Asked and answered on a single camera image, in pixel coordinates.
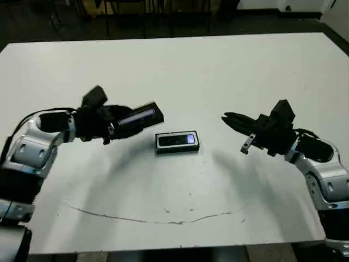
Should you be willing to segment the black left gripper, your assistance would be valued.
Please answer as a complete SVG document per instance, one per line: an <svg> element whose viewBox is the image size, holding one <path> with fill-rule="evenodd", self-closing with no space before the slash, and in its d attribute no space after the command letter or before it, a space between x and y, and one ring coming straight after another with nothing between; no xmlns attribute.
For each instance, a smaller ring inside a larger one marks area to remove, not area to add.
<svg viewBox="0 0 349 262"><path fill-rule="evenodd" d="M122 120L133 112L132 108L123 105L100 106L93 108L83 105L73 113L75 138L82 142L102 138L107 145L111 139L126 139L143 131L142 128L115 129L113 120Z"/></svg>

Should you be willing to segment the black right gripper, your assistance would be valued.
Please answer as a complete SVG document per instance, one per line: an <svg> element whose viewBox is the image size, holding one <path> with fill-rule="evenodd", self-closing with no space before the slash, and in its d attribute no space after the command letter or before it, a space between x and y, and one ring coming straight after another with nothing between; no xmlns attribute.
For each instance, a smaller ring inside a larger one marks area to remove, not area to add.
<svg viewBox="0 0 349 262"><path fill-rule="evenodd" d="M222 120L233 130L247 134L248 139L240 149L244 154L248 154L249 147L253 145L267 149L270 156L285 155L296 139L293 130L294 114L260 114L257 119L253 119L236 112L226 112Z"/></svg>

